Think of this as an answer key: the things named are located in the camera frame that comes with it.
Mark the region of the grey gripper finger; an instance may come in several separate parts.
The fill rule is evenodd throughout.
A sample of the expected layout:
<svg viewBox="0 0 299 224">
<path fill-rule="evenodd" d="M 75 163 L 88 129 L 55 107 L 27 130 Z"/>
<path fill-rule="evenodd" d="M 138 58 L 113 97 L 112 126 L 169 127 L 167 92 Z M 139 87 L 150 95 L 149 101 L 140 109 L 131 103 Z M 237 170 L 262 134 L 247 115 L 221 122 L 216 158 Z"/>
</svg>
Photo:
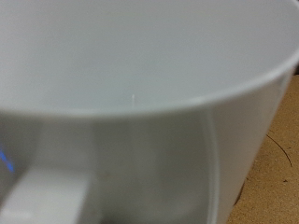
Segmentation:
<svg viewBox="0 0 299 224">
<path fill-rule="evenodd" d="M 32 167 L 14 185 L 0 213 L 0 224 L 79 224 L 91 175 Z"/>
</svg>

